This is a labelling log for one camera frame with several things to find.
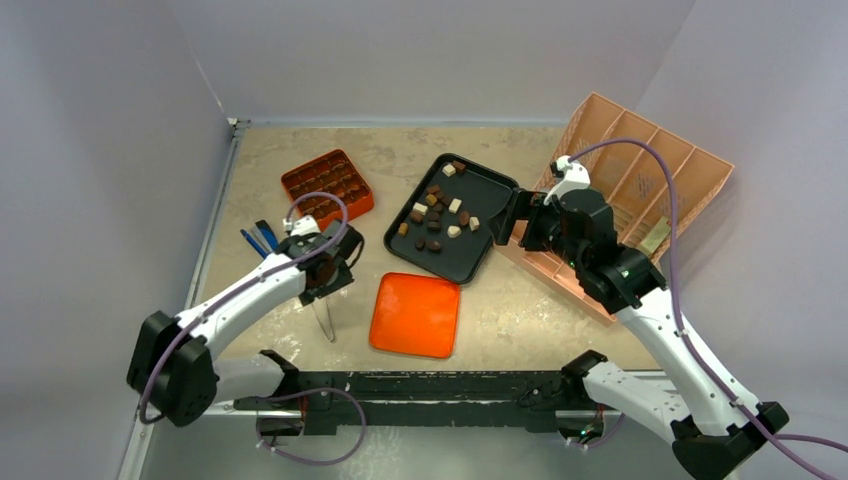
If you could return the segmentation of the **pink metal tongs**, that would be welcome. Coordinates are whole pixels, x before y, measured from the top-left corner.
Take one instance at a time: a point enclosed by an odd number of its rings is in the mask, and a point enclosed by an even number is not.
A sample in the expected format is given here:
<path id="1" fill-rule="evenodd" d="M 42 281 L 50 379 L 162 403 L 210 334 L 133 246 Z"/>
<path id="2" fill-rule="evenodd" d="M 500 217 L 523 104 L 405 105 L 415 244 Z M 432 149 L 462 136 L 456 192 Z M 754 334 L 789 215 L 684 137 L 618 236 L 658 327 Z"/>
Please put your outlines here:
<path id="1" fill-rule="evenodd" d="M 321 328 L 321 331 L 325 337 L 325 339 L 333 343 L 335 341 L 335 329 L 332 321 L 332 314 L 330 310 L 330 305 L 327 298 L 316 299 L 312 303 L 313 312 L 315 314 L 315 318 Z"/>

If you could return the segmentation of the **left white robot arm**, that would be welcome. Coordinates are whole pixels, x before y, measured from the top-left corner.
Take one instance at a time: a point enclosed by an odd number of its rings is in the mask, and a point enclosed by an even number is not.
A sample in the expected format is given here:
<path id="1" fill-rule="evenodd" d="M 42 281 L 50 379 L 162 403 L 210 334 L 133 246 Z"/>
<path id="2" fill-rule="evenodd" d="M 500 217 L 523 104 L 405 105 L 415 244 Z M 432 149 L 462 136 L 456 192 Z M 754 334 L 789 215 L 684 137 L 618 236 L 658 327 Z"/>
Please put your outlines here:
<path id="1" fill-rule="evenodd" d="M 142 322 L 126 375 L 140 396 L 141 422 L 167 419 L 183 427 L 216 402 L 251 395 L 275 409 L 295 402 L 298 382 L 272 355 L 260 355 L 245 373 L 216 361 L 278 305 L 292 299 L 309 305 L 350 285 L 364 237 L 343 221 L 320 228 L 311 217 L 286 230 L 277 248 L 234 284 L 175 316 L 156 311 Z"/>

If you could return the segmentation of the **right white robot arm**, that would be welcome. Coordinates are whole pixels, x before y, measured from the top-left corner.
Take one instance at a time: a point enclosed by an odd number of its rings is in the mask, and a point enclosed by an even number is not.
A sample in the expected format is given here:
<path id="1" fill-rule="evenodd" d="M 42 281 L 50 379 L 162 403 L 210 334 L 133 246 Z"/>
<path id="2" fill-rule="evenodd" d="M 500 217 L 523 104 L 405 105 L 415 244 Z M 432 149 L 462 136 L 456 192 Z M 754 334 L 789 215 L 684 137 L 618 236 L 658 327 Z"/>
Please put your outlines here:
<path id="1" fill-rule="evenodd" d="M 636 336 L 676 389 L 670 394 L 588 351 L 564 367 L 564 399 L 624 413 L 667 442 L 695 479 L 726 478 L 788 424 L 788 413 L 737 382 L 689 322 L 676 325 L 666 279 L 645 254 L 618 241 L 613 209 L 600 192 L 544 197 L 514 189 L 489 221 L 495 243 L 507 244 L 524 221 L 520 247 L 573 266 L 583 291 Z"/>

